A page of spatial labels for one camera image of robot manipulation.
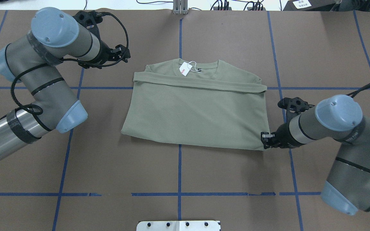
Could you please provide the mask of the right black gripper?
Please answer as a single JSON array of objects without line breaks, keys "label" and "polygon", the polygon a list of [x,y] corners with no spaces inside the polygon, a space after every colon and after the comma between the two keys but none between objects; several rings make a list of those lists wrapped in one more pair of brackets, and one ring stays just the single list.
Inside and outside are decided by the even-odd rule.
[{"label": "right black gripper", "polygon": [[282,124],[273,133],[261,132],[263,149],[269,148],[297,148],[301,146],[290,133],[289,124]]}]

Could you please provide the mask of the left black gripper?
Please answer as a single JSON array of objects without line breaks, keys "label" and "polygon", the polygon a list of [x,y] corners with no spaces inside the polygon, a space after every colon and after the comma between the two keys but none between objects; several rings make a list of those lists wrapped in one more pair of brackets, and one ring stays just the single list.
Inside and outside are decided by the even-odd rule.
[{"label": "left black gripper", "polygon": [[116,46],[114,49],[108,47],[98,38],[93,38],[89,51],[85,54],[85,61],[89,64],[103,65],[107,61],[123,61],[128,63],[131,58],[129,48],[125,46]]}]

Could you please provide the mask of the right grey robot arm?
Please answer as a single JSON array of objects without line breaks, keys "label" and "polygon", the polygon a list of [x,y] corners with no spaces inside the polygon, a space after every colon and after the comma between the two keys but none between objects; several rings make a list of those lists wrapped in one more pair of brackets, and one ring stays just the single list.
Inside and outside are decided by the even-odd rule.
[{"label": "right grey robot arm", "polygon": [[298,148],[327,137],[339,142],[321,198],[347,215],[370,213],[370,117],[360,105],[339,94],[316,105],[283,98],[278,107],[286,110],[286,123],[273,133],[261,133],[263,147]]}]

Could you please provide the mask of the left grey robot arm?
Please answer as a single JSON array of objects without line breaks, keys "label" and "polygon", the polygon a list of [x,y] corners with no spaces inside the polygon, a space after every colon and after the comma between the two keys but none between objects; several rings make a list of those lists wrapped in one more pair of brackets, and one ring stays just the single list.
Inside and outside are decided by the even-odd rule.
[{"label": "left grey robot arm", "polygon": [[88,118],[57,65],[65,61],[84,69],[110,67],[130,58],[128,45],[110,48],[98,24],[110,12],[79,11],[71,16],[45,7],[35,13],[31,30],[0,50],[0,74],[11,82],[17,105],[0,118],[0,161],[52,130],[67,133]]}]

